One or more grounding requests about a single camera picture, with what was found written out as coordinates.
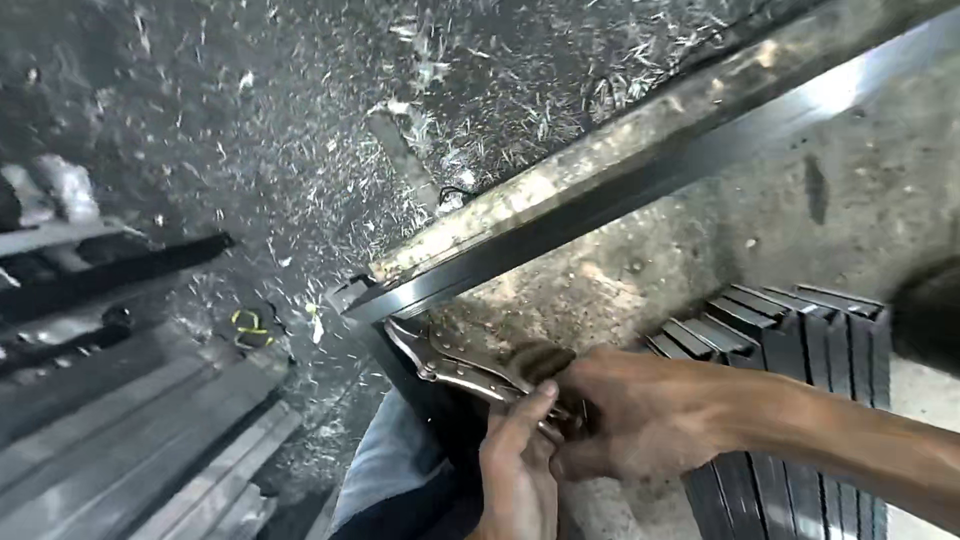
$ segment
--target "black steel profile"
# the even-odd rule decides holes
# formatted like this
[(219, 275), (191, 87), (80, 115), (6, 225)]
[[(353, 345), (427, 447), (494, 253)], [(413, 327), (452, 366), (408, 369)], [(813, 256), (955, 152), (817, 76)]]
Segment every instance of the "black steel profile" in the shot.
[[(453, 298), (714, 174), (727, 164), (748, 159), (798, 130), (864, 103), (888, 81), (918, 73), (947, 52), (960, 48), (957, 28), (960, 8), (841, 63), (692, 140), (681, 140), (684, 134), (677, 134), (677, 140), (664, 142), (654, 159), (633, 168), (624, 163), (625, 172), (620, 176), (413, 279), (389, 289), (372, 288), (344, 315), (363, 322), (379, 321), (390, 315), (408, 318)], [(790, 83), (784, 81), (780, 91)], [(843, 103), (835, 99), (837, 84), (851, 91), (845, 94)]]
[(230, 236), (220, 233), (51, 282), (5, 289), (0, 291), (0, 334), (207, 262), (232, 245)]

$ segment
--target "concrete floor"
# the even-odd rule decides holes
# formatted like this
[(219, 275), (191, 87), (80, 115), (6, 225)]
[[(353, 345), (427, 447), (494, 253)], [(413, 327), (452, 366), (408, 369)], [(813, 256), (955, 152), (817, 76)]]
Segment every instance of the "concrete floor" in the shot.
[[(628, 346), (731, 282), (886, 298), (960, 251), (960, 56), (528, 262), (433, 316), (507, 346)], [(895, 361), (894, 411), (960, 430), (960, 381)], [(682, 487), (573, 488), (587, 538), (696, 537)], [(941, 531), (892, 511), (891, 538)]]

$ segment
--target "black wire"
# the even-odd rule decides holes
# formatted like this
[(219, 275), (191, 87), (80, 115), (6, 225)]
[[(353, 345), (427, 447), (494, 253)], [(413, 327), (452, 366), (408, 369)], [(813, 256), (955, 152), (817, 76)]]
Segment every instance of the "black wire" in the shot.
[(440, 197), (437, 202), (437, 206), (442, 205), (446, 201), (446, 197), (449, 196), (451, 193), (460, 193), (466, 197), (469, 197), (470, 199), (475, 199), (477, 196), (480, 195), (480, 193), (470, 192), (465, 189), (461, 189), (456, 185), (445, 185), (440, 188)]

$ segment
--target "finger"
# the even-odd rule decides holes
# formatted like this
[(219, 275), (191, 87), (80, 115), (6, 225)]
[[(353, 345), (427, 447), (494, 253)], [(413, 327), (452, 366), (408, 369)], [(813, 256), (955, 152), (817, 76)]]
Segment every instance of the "finger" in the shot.
[(536, 392), (516, 402), (497, 431), (493, 444), (498, 451), (520, 455), (527, 447), (530, 436), (537, 430), (537, 423), (546, 419), (559, 393), (557, 384), (547, 380), (537, 387)]
[(607, 437), (567, 443), (550, 460), (550, 472), (554, 477), (567, 481), (615, 478), (611, 445), (612, 441)]
[(566, 369), (566, 367), (569, 366), (570, 363), (576, 359), (576, 357), (577, 354), (569, 349), (554, 347), (551, 353), (541, 362), (528, 366), (527, 371), (524, 372), (523, 376), (528, 380), (539, 383), (542, 380), (547, 380), (551, 377), (554, 377), (562, 370)]
[(522, 455), (531, 466), (545, 471), (550, 464), (550, 458), (556, 452), (557, 446), (538, 431), (531, 435)]
[(490, 414), (487, 416), (487, 436), (491, 436), (500, 429), (500, 426), (503, 425), (503, 421), (507, 419), (507, 415), (503, 414), (498, 410), (490, 409)]

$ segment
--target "metal frame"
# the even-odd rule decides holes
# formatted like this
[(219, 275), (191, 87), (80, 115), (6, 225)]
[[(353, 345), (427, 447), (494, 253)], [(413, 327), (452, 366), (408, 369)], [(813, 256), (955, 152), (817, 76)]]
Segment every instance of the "metal frame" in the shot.
[(409, 318), (537, 258), (660, 197), (749, 158), (808, 126), (867, 102), (889, 81), (960, 49), (960, 8), (841, 63), (806, 83), (683, 143), (665, 144), (637, 169), (414, 278), (368, 290), (344, 311), (373, 323)]

